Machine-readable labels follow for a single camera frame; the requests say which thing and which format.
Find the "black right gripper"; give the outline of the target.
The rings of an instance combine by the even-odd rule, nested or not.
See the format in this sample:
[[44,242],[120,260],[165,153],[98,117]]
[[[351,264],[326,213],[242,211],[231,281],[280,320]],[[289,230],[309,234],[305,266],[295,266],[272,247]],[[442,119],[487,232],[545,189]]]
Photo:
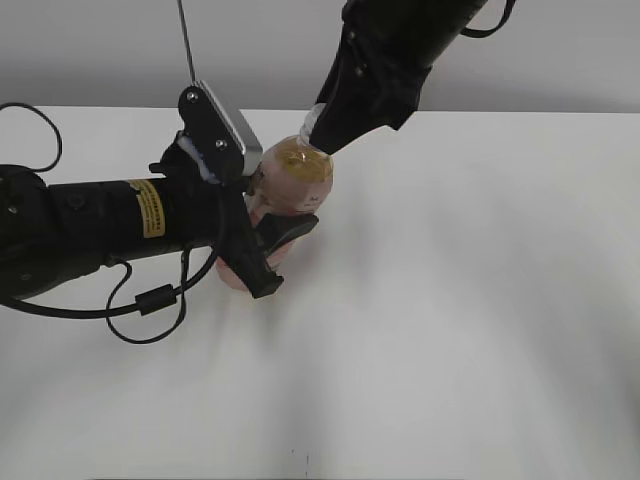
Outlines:
[[344,14],[336,57],[316,98],[309,143],[334,154],[417,110],[430,73],[428,14]]

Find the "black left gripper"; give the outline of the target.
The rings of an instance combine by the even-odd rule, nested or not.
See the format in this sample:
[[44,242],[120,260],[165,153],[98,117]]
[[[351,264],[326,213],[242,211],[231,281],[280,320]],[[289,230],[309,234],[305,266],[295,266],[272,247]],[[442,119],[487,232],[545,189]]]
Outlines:
[[180,281],[180,290],[194,287],[219,260],[224,261],[255,298],[271,295],[283,278],[268,265],[264,250],[278,250],[310,233],[319,223],[314,214],[265,214],[251,224],[244,202],[246,182],[205,179],[202,155],[180,130],[161,160],[149,165],[160,176],[152,183],[161,198],[165,235],[180,251],[209,247],[211,253],[194,274]]

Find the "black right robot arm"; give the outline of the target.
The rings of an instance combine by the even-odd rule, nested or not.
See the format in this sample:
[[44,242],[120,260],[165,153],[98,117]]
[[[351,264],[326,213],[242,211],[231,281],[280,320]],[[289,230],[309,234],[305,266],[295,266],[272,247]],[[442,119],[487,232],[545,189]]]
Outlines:
[[334,154],[380,127],[399,130],[418,110],[424,83],[445,49],[459,36],[496,33],[469,25],[484,5],[477,0],[347,2],[335,59],[301,137]]

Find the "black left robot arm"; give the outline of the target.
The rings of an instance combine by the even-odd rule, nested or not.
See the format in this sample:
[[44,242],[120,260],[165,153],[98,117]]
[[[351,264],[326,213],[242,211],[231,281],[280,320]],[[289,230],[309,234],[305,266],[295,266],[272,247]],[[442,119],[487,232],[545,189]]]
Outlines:
[[46,184],[17,165],[1,168],[1,294],[26,300],[103,266],[210,247],[260,298],[282,279],[267,262],[309,233],[313,214],[268,214],[252,223],[246,180],[210,183],[178,133],[153,177]]

